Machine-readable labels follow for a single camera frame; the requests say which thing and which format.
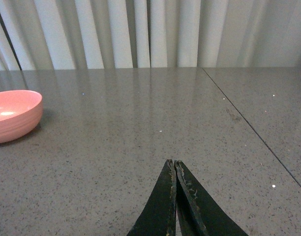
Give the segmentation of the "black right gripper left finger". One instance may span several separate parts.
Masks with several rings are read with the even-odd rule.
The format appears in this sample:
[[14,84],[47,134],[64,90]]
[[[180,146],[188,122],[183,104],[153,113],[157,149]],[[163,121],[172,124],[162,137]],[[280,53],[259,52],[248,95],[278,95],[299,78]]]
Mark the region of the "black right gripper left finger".
[[151,195],[129,236],[174,236],[176,234],[177,176],[174,163],[168,159]]

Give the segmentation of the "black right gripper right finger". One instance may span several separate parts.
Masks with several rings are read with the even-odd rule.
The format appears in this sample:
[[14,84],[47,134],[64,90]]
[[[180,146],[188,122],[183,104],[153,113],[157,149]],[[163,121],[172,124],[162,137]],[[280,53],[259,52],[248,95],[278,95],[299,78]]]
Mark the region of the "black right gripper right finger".
[[183,236],[245,236],[186,165],[175,161],[177,205]]

